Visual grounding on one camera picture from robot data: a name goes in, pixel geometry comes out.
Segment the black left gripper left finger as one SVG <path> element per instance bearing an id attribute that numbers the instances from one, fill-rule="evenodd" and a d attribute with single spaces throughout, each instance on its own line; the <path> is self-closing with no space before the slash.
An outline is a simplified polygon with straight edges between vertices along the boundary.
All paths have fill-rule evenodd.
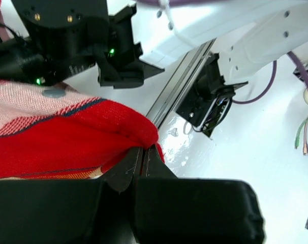
<path id="1" fill-rule="evenodd" d="M 103 180 L 116 192 L 124 192 L 132 183 L 134 175 L 140 175 L 144 150 L 131 148 L 126 156 L 103 174 Z"/>

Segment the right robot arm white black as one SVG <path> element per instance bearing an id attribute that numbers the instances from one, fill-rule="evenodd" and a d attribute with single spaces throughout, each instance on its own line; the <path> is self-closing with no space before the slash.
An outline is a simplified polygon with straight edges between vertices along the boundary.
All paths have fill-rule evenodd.
<path id="1" fill-rule="evenodd" d="M 191 2 L 133 5 L 109 15 L 106 1 L 13 1 L 29 36 L 0 43 L 0 137 L 59 127 L 63 117 L 107 133 L 157 134 L 143 115 L 115 102 L 45 92 L 95 65 L 100 84 L 137 88 L 175 58 L 235 28 L 254 23 L 214 62 L 226 81 L 244 79 L 308 41 L 308 1 Z"/>

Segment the red printed pillowcase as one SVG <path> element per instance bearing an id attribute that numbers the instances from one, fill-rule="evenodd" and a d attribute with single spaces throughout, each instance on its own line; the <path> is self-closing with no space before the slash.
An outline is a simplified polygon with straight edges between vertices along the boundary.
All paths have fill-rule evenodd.
<path id="1" fill-rule="evenodd" d="M 0 79 L 0 179 L 93 178 L 133 147 L 160 148 L 145 116 L 62 82 Z"/>

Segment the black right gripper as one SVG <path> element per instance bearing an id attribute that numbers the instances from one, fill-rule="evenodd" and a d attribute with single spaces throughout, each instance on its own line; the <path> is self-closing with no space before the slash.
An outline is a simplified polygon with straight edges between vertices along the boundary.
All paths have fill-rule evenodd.
<path id="1" fill-rule="evenodd" d="M 99 66 L 98 83 L 138 88 L 165 69 L 140 59 L 132 17 L 136 5 L 108 15 L 106 1 L 12 1 L 28 37 L 0 43 L 0 79 L 54 85 Z"/>

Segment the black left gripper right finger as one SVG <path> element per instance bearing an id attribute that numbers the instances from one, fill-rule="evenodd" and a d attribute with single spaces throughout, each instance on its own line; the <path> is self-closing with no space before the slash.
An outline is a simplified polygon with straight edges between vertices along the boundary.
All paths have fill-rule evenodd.
<path id="1" fill-rule="evenodd" d="M 162 161 L 156 145 L 145 151 L 142 163 L 142 176 L 155 178 L 177 178 Z"/>

